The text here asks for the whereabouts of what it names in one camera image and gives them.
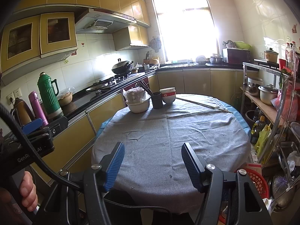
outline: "gray tablecloth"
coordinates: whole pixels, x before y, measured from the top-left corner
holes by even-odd
[[[224,108],[217,99],[178,95]],[[138,205],[163,206],[174,213],[200,207],[203,195],[192,185],[181,157],[189,142],[195,153],[223,171],[234,171],[247,159],[250,141],[231,113],[176,99],[172,105],[140,114],[119,110],[95,141],[92,164],[115,144],[125,145],[125,157],[115,188],[128,192]]]

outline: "green plastic bowl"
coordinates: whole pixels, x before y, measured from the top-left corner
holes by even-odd
[[[251,47],[249,44],[246,44],[245,42],[235,42],[235,45],[237,48],[241,48],[241,49],[249,49]]]

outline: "wooden shelf board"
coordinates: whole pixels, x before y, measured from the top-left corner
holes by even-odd
[[[271,123],[274,124],[277,116],[277,111],[275,107],[266,105],[260,100],[260,98],[250,95],[248,91],[245,92],[245,95],[252,102],[254,102],[255,105],[257,105],[261,109],[261,111],[266,115],[266,117],[271,121]],[[283,119],[281,118],[279,122],[279,126],[281,127],[282,125],[283,125]]]

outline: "cabinet glass panel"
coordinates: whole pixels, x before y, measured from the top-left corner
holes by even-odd
[[[48,19],[48,44],[70,40],[69,34],[69,19]]]
[[[9,31],[7,59],[31,50],[31,28],[32,24],[27,24]]]

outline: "red cup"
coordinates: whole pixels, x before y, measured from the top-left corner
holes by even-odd
[[[279,59],[279,69],[282,70],[283,67],[287,66],[287,62],[284,59]]]

